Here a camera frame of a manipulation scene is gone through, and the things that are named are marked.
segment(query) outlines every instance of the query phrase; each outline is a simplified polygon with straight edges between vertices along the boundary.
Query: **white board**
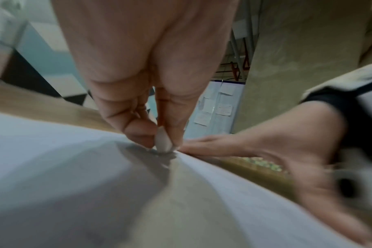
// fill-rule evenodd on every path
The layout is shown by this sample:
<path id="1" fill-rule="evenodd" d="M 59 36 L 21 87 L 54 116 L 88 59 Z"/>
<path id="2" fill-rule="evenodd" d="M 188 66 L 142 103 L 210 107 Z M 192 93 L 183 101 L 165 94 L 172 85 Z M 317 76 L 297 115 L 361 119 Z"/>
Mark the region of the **white board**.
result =
<path id="1" fill-rule="evenodd" d="M 357 247 L 292 202 L 125 136 L 0 114 L 0 247 Z"/>

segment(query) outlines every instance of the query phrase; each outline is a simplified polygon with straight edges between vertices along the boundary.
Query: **sleeve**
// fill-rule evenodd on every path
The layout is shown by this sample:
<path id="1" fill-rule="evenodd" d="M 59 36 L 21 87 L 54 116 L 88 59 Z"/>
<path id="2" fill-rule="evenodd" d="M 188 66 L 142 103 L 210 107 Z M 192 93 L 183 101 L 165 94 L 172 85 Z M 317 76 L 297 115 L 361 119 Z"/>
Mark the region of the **sleeve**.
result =
<path id="1" fill-rule="evenodd" d="M 372 64 L 307 90 L 302 102 L 322 101 L 347 121 L 342 147 L 358 147 L 372 159 Z"/>

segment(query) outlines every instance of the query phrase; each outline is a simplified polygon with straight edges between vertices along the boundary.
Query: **human hand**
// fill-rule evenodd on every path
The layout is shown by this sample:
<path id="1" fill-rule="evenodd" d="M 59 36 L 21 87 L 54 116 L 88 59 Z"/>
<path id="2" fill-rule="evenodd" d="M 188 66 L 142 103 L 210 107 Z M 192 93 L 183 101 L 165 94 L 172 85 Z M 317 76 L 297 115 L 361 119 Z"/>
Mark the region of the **human hand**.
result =
<path id="1" fill-rule="evenodd" d="M 156 87 L 158 126 L 175 146 L 217 69 L 239 0 L 53 0 L 102 117 L 153 147 L 145 103 Z"/>
<path id="2" fill-rule="evenodd" d="M 293 176 L 299 202 L 315 217 L 353 241 L 372 242 L 371 231 L 341 204 L 329 164 L 346 133 L 344 118 L 323 102 L 306 102 L 234 135 L 185 142 L 179 151 L 200 156 L 262 157 Z"/>

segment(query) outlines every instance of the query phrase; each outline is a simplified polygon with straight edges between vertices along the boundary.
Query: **skin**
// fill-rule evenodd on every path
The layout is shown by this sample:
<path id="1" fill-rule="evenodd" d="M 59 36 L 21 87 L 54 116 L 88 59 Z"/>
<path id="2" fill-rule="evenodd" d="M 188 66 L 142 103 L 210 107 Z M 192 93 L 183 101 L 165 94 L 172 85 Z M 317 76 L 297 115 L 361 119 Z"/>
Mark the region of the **skin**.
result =
<path id="1" fill-rule="evenodd" d="M 156 87 L 158 126 L 175 146 L 217 69 L 238 0 L 53 0 L 77 67 L 102 117 L 130 140 L 153 147 L 157 126 L 145 103 Z M 203 156 L 260 156 L 293 175 L 303 206 L 360 244 L 371 232 L 342 206 L 324 173 L 346 133 L 339 113 L 303 103 L 235 135 L 208 136 L 180 149 Z"/>

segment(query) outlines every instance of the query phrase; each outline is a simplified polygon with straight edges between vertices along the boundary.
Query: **concrete wall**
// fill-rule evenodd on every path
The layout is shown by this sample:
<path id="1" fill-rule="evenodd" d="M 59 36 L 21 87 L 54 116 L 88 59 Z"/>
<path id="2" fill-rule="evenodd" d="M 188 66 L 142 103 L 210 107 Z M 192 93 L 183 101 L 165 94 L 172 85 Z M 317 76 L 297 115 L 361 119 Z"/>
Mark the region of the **concrete wall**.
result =
<path id="1" fill-rule="evenodd" d="M 265 0 L 233 132 L 297 104 L 308 88 L 357 68 L 368 0 Z"/>

